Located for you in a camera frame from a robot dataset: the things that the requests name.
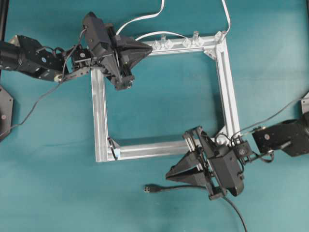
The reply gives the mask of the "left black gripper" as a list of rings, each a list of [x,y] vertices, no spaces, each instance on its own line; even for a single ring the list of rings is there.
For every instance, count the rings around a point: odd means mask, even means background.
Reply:
[[[91,67],[100,70],[116,90],[131,88],[134,81],[131,69],[150,55],[153,51],[152,46],[132,37],[115,35],[113,24],[105,24],[93,12],[86,14],[82,26],[92,56]]]

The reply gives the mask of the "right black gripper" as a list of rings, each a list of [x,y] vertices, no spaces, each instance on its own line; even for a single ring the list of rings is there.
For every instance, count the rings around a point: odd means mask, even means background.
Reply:
[[[243,171],[232,148],[213,142],[201,126],[187,130],[183,139],[189,151],[166,173],[166,180],[204,186],[210,200],[243,192]]]

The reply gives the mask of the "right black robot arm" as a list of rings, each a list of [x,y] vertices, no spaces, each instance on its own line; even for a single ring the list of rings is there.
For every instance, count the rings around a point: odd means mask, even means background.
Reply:
[[[238,137],[230,145],[219,145],[201,126],[183,134],[188,152],[166,173],[166,179],[203,186],[209,199],[224,197],[227,193],[238,196],[244,189],[244,166],[257,159],[274,160],[274,151],[282,150],[291,157],[308,154],[309,124],[304,119],[286,120],[276,125],[253,131],[259,153]]]

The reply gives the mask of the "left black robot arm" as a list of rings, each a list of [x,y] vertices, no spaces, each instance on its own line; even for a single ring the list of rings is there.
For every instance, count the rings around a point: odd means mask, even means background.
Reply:
[[[135,80],[132,68],[151,54],[150,45],[116,34],[112,24],[89,12],[82,21],[81,44],[65,51],[42,46],[37,40],[16,35],[0,43],[0,68],[17,71],[32,78],[67,82],[99,70],[115,89],[131,88]]]

